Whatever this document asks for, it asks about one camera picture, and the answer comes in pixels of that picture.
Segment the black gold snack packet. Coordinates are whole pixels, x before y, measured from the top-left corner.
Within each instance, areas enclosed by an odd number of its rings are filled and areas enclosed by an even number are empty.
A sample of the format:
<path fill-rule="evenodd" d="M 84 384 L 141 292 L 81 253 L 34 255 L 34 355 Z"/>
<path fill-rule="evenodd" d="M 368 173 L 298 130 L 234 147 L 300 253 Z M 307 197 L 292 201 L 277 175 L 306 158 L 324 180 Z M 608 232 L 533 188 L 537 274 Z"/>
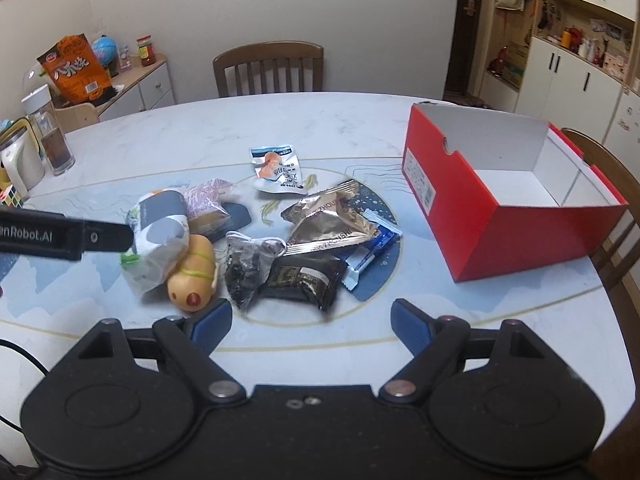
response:
<path fill-rule="evenodd" d="M 346 263 L 333 256 L 294 255 L 277 258 L 258 294 L 265 298 L 306 302 L 320 312 L 331 310 Z"/>

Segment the yellow duck toy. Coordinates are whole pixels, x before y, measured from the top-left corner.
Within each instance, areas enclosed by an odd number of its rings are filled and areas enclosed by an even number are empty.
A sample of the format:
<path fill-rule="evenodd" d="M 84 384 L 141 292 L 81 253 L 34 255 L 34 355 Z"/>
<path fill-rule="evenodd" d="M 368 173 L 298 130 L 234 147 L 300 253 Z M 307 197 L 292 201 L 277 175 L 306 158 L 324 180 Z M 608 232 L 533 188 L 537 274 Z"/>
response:
<path fill-rule="evenodd" d="M 198 312 L 214 296 L 216 281 L 213 244 L 203 235 L 191 235 L 186 254 L 166 282 L 169 300 L 180 310 Z"/>

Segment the wooden chair far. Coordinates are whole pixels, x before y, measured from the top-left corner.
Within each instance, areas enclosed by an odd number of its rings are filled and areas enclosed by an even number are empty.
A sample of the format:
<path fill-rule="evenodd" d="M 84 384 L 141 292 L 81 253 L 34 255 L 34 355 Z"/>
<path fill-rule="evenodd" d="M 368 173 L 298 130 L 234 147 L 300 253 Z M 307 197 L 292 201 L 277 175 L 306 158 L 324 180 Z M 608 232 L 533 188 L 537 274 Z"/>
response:
<path fill-rule="evenodd" d="M 307 41 L 276 40 L 235 47 L 213 59 L 218 96 L 323 90 L 324 49 Z"/>

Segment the orange snack bag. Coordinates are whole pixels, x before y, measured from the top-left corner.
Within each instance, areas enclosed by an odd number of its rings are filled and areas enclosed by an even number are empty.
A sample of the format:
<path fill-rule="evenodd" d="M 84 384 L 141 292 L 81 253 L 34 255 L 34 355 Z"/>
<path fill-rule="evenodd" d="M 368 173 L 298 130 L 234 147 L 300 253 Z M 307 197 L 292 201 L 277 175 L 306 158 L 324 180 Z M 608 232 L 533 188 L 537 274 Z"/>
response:
<path fill-rule="evenodd" d="M 37 60 L 63 98 L 73 105 L 101 106 L 116 96 L 110 75 L 84 34 L 65 36 Z"/>

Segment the red shoe box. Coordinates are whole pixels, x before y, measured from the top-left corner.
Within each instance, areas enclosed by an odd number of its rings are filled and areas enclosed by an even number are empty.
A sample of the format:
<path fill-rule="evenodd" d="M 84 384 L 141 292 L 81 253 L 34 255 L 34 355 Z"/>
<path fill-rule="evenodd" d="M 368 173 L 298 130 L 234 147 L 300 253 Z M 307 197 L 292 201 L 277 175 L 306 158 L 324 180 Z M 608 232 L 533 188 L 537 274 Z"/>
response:
<path fill-rule="evenodd" d="M 560 255 L 570 170 L 556 130 L 498 110 L 411 107 L 401 170 L 455 282 L 585 257 Z"/>

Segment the blue wafer packet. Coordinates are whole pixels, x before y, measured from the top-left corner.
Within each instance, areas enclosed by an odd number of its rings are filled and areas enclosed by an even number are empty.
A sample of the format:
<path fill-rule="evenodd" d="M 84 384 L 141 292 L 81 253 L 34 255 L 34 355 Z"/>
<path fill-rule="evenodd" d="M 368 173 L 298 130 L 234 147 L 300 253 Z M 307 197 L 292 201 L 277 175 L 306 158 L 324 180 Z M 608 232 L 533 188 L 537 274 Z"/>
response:
<path fill-rule="evenodd" d="M 394 222 L 380 216 L 371 209 L 365 209 L 363 218 L 373 223 L 376 227 L 374 237 L 365 243 L 348 246 L 337 253 L 337 258 L 346 264 L 345 273 L 342 277 L 343 285 L 353 292 L 358 286 L 360 276 L 367 269 L 374 259 L 382 255 L 386 249 L 402 237 L 402 232 Z"/>

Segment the clear bag black bits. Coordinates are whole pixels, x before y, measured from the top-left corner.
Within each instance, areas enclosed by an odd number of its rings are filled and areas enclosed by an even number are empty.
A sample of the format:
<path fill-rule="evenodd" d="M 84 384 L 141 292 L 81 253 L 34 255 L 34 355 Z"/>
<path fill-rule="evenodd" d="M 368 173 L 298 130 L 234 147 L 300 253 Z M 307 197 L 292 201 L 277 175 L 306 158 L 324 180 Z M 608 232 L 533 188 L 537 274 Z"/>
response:
<path fill-rule="evenodd" d="M 240 232 L 226 234 L 227 259 L 224 281 L 232 304 L 247 311 L 264 281 L 267 260 L 271 255 L 264 238 L 251 238 Z"/>

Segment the blue globe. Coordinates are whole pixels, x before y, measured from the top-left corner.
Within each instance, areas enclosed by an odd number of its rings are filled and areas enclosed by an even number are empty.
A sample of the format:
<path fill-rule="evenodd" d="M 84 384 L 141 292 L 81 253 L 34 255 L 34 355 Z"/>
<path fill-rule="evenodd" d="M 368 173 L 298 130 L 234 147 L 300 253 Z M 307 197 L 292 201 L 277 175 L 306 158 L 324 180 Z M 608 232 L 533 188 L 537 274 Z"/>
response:
<path fill-rule="evenodd" d="M 92 50 L 102 66 L 110 65 L 117 58 L 117 44 L 107 36 L 101 36 L 93 40 Z"/>

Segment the rubiks cube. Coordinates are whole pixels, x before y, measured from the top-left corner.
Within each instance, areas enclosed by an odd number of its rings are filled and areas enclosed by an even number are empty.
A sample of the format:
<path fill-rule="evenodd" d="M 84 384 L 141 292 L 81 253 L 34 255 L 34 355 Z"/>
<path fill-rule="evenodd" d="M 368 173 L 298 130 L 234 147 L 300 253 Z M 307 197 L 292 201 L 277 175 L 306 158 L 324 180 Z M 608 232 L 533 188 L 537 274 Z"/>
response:
<path fill-rule="evenodd" d="M 9 184 L 0 191 L 0 204 L 11 208 L 22 208 L 23 199 L 13 184 Z"/>

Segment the wooden chair right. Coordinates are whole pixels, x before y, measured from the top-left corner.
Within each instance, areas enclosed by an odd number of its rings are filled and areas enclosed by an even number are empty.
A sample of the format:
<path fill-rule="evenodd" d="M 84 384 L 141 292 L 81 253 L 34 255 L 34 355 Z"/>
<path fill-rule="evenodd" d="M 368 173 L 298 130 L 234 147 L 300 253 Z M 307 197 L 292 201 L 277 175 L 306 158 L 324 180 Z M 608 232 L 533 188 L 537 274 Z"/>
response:
<path fill-rule="evenodd" d="M 639 260 L 633 244 L 620 262 L 612 258 L 633 228 L 639 225 L 639 182 L 602 144 L 570 128 L 556 130 L 563 166 L 570 170 L 560 181 L 560 255 L 587 256 L 605 290 L 614 288 Z"/>

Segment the red sauce jar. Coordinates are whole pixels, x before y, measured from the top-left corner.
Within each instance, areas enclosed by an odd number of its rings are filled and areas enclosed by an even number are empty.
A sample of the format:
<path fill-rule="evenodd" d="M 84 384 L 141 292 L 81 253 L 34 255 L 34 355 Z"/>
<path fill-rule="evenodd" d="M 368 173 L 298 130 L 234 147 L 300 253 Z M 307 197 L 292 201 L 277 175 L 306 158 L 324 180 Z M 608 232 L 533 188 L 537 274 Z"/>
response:
<path fill-rule="evenodd" d="M 153 40 L 151 35 L 139 37 L 137 39 L 137 47 L 140 62 L 143 66 L 150 66 L 156 62 L 156 56 L 153 48 Z"/>

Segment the wooden chair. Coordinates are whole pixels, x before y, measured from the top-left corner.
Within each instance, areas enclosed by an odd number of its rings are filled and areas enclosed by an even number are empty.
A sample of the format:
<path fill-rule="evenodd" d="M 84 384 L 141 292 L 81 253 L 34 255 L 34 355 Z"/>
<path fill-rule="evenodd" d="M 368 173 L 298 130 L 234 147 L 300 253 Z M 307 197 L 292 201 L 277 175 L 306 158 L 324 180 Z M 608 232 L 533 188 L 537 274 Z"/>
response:
<path fill-rule="evenodd" d="M 560 255 L 587 256 L 605 290 L 614 288 L 639 260 L 633 244 L 620 262 L 612 258 L 633 228 L 639 225 L 639 182 L 602 144 L 570 128 L 556 130 L 563 166 L 570 170 L 560 181 Z"/>
<path fill-rule="evenodd" d="M 235 47 L 213 59 L 218 96 L 323 90 L 324 49 L 307 41 L 276 40 Z"/>

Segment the white wall cupboards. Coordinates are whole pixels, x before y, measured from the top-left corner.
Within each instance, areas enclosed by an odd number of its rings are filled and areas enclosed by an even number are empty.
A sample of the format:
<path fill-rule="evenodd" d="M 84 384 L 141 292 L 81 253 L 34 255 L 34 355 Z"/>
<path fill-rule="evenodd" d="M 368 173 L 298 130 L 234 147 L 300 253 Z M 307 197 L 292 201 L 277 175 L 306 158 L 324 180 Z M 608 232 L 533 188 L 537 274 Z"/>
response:
<path fill-rule="evenodd" d="M 639 127 L 639 0 L 483 0 L 472 88 L 600 143 Z"/>

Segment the gold foil snack bag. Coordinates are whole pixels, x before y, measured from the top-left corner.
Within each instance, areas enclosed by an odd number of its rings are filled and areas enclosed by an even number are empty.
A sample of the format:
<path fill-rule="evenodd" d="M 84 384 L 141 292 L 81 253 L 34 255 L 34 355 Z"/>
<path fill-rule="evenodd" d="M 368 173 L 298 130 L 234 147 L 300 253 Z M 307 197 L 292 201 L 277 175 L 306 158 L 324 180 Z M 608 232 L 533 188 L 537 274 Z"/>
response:
<path fill-rule="evenodd" d="M 360 184 L 349 179 L 308 195 L 282 211 L 281 217 L 293 225 L 285 255 L 327 252 L 372 240 L 378 226 L 349 203 L 359 190 Z"/>

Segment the pink white bread packet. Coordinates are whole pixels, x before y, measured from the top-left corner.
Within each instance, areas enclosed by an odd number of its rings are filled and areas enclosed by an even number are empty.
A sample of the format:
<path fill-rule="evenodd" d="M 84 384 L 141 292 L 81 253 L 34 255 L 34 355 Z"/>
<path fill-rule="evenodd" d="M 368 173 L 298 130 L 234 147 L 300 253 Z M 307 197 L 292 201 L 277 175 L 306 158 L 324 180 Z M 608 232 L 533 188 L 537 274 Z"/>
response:
<path fill-rule="evenodd" d="M 230 214 L 222 206 L 222 200 L 232 188 L 227 180 L 210 179 L 181 191 L 192 234 L 208 235 L 229 221 Z"/>

